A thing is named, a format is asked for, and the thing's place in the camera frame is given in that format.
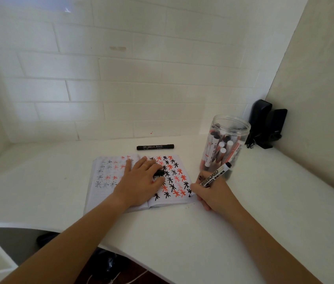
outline hand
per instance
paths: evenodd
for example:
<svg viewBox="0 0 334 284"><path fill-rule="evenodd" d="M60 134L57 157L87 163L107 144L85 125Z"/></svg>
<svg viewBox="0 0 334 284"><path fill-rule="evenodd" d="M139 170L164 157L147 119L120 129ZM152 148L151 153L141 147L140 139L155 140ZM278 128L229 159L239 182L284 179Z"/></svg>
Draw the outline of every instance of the hand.
<svg viewBox="0 0 334 284"><path fill-rule="evenodd" d="M210 188L200 185L211 174L211 172L206 171L200 172L196 183L192 183L190 189L197 194L197 198L201 201L205 210L210 211L212 209L227 218L231 213L229 210L240 204L222 176L212 182Z"/></svg>
<svg viewBox="0 0 334 284"><path fill-rule="evenodd" d="M155 162L155 159L147 161L147 157L144 156L131 169L132 160L126 161L123 177L113 191L113 194L124 202L126 208L144 204L162 186L164 176L152 183L154 173L163 167Z"/></svg>

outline white wall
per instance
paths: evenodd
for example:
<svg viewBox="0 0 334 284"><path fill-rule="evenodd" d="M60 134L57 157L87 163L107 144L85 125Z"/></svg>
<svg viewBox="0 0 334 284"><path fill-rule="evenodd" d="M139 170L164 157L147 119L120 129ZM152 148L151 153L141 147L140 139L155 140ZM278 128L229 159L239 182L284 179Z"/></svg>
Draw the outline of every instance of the white wall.
<svg viewBox="0 0 334 284"><path fill-rule="evenodd" d="M307 0L0 5L0 118L13 142L206 133L265 98Z"/></svg>
<svg viewBox="0 0 334 284"><path fill-rule="evenodd" d="M334 0L309 0L267 101L287 108L275 146L334 187Z"/></svg>

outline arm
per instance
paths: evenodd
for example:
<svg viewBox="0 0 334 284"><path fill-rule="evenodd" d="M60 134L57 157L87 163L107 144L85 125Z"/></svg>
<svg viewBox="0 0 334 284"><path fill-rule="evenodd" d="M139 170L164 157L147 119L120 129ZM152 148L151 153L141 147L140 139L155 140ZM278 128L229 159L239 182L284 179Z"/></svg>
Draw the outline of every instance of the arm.
<svg viewBox="0 0 334 284"><path fill-rule="evenodd" d="M213 209L236 229L267 283L321 283L242 207L222 177L210 188L200 186L210 174L201 172L191 190L206 210Z"/></svg>
<svg viewBox="0 0 334 284"><path fill-rule="evenodd" d="M131 170L128 160L122 180L101 204L50 241L0 284L74 283L105 234L130 206L145 203L162 186L164 177L151 183L161 168L143 157Z"/></svg>

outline white tile wall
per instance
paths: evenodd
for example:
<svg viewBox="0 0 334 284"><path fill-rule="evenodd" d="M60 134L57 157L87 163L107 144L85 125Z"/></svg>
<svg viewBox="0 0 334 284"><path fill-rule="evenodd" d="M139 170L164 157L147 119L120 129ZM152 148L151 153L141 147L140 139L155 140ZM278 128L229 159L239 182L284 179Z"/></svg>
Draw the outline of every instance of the white tile wall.
<svg viewBox="0 0 334 284"><path fill-rule="evenodd" d="M13 142L191 135L215 114L248 119L306 1L0 4L0 118Z"/></svg>

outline notebook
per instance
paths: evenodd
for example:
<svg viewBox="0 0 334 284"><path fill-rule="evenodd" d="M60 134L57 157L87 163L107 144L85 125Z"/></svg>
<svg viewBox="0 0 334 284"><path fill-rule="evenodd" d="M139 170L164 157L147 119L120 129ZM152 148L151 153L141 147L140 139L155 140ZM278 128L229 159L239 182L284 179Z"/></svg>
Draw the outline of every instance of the notebook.
<svg viewBox="0 0 334 284"><path fill-rule="evenodd" d="M128 158L132 159L133 166L141 156L138 154L102 156L93 161L84 214L100 204L113 192L122 179ZM148 158L156 159L156 163L163 166L165 182L147 202L140 206L131 207L127 212L197 201L197 198L193 197L194 193L190 190L191 180L179 156L155 155Z"/></svg>

